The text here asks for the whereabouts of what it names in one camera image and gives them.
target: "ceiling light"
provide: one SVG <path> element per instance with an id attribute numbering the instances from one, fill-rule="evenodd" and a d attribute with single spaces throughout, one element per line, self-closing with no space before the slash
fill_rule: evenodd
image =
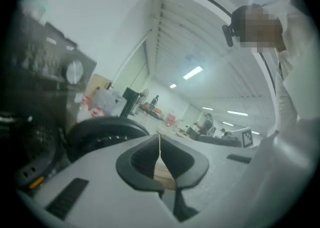
<path id="1" fill-rule="evenodd" d="M 237 111 L 231 111 L 231 110 L 228 110 L 227 112 L 230 113 L 230 114 L 237 114 L 237 115 L 242 115 L 242 116 L 248 116 L 247 113 L 243 113 L 243 112 L 237 112 Z"/>
<path id="2" fill-rule="evenodd" d="M 190 71 L 189 73 L 187 73 L 186 75 L 183 76 L 183 78 L 185 80 L 191 78 L 192 76 L 196 75 L 197 73 L 200 73 L 201 71 L 203 71 L 204 69 L 202 69 L 200 66 L 194 68 L 192 71 Z"/>
<path id="3" fill-rule="evenodd" d="M 232 125 L 232 124 L 230 124 L 230 123 L 227 123 L 227 122 L 224 122 L 224 121 L 223 121 L 222 123 L 223 123 L 223 124 L 226 124 L 226 125 L 229 125 L 229 126 L 232 126 L 232 127 L 234 126 L 234 125 Z"/>
<path id="4" fill-rule="evenodd" d="M 50 42 L 50 43 L 52 43 L 52 44 L 54 44 L 54 45 L 57 44 L 57 42 L 56 42 L 54 39 L 49 38 L 49 37 L 46 37 L 46 41 L 47 41 L 47 42 Z"/>

